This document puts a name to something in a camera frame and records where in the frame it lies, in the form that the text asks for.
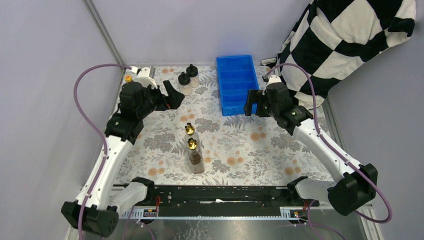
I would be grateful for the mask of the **blue plastic divided bin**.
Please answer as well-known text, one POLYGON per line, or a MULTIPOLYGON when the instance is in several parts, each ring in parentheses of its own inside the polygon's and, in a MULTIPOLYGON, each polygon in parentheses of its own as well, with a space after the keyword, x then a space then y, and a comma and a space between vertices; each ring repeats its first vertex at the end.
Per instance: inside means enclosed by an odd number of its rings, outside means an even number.
POLYGON ((249 91, 259 89, 252 56, 219 56, 216 71, 222 115, 243 115, 249 91))

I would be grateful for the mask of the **glass oil bottle gold spout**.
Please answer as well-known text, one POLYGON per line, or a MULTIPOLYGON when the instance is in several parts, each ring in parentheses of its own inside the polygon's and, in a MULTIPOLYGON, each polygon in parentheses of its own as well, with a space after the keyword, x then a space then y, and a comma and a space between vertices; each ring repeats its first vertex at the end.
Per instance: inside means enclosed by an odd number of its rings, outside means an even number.
POLYGON ((188 151, 187 156, 191 164, 191 170, 194 174, 201 174, 205 171, 203 157, 199 148, 198 142, 194 138, 189 138, 187 141, 188 151))

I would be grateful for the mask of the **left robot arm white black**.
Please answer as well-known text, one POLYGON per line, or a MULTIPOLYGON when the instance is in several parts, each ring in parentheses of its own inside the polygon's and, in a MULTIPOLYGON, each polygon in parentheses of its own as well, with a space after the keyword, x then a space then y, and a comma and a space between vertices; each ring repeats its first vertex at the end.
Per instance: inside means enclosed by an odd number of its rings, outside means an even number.
POLYGON ((163 85, 167 94, 159 86, 144 87, 134 81, 122 86, 118 110, 100 135, 102 148, 93 170, 75 200, 64 202, 61 208, 80 239, 84 232, 107 238, 116 229, 120 216, 135 204, 148 206, 154 202, 154 184, 150 180, 137 178, 114 196, 111 190, 124 159, 144 128, 143 120, 154 111, 178 109, 185 98, 168 80, 163 85))

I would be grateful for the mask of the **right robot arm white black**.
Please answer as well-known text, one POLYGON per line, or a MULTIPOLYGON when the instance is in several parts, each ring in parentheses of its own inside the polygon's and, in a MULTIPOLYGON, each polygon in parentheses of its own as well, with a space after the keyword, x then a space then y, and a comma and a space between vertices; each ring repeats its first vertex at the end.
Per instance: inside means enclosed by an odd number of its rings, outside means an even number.
POLYGON ((293 206, 305 200, 329 203, 340 215, 347 216, 376 196, 372 184, 377 183, 378 171, 372 164, 363 165, 349 156, 316 126, 310 111, 295 105, 282 82, 271 83, 264 90, 250 89, 243 107, 246 116, 272 117, 277 125, 302 142, 324 165, 332 181, 299 177, 287 184, 287 201, 293 206))

